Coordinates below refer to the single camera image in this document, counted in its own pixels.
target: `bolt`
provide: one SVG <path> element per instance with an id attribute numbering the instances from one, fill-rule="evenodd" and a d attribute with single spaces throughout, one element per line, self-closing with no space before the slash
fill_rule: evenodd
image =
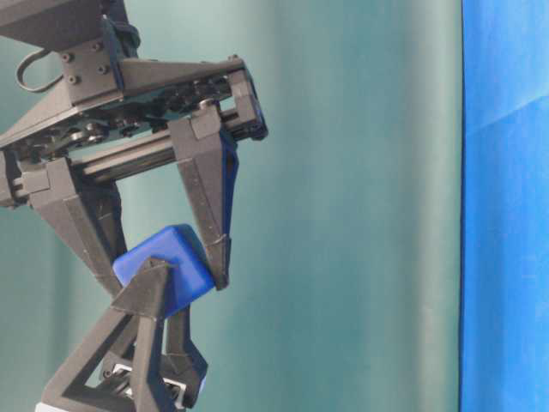
<path id="1" fill-rule="evenodd" d="M 74 85 L 76 85 L 80 82 L 80 77 L 78 77 L 78 76 L 69 76 L 67 78 L 67 82 L 69 82 L 69 84 L 72 84 L 74 86 Z"/>
<path id="2" fill-rule="evenodd" d="M 97 68 L 100 75 L 106 75 L 109 72 L 109 66 L 101 65 Z"/>
<path id="3" fill-rule="evenodd" d="M 73 59 L 75 58 L 75 55 L 72 54 L 72 53 L 63 53 L 61 55 L 61 59 L 65 62 L 65 63 L 70 63 L 73 61 Z"/>
<path id="4" fill-rule="evenodd" d="M 92 45 L 92 50 L 94 52 L 100 52 L 101 50 L 103 50 L 103 43 L 99 42 L 99 43 L 94 43 Z"/>
<path id="5" fill-rule="evenodd" d="M 202 100 L 200 103 L 198 103 L 198 107 L 200 109 L 206 109 L 210 106 L 215 106 L 217 104 L 217 101 L 214 99 L 205 99 Z"/>

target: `cable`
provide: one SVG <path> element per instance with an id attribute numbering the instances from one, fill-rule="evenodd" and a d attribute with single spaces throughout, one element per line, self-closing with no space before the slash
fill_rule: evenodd
<path id="1" fill-rule="evenodd" d="M 50 88 L 52 88 L 56 84 L 58 84 L 63 79 L 63 75 L 60 75 L 57 79 L 49 82 L 48 84 L 40 88 L 30 88 L 25 83 L 25 80 L 23 78 L 23 76 L 25 75 L 25 70 L 27 70 L 31 64 L 40 60 L 41 58 L 45 58 L 50 53 L 51 53 L 50 50 L 43 49 L 43 50 L 35 51 L 23 59 L 23 61 L 19 64 L 19 67 L 17 67 L 17 71 L 15 72 L 15 77 L 17 78 L 17 84 L 19 85 L 20 88 L 22 88 L 23 90 L 27 90 L 28 92 L 31 92 L 31 93 L 44 93 L 44 92 L 47 92 Z"/>

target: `blue block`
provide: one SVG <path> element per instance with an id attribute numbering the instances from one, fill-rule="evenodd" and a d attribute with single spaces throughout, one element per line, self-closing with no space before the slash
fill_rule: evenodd
<path id="1" fill-rule="evenodd" d="M 201 255 L 202 246 L 190 226 L 169 226 L 119 257 L 112 268 L 118 280 L 127 286 L 148 258 L 171 264 L 173 290 L 166 296 L 166 316 L 169 317 L 214 286 Z"/>

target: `blue backdrop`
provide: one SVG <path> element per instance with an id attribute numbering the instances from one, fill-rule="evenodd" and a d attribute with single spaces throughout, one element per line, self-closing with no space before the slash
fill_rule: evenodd
<path id="1" fill-rule="evenodd" d="M 549 3 L 465 0 L 462 410 L 549 410 Z"/>

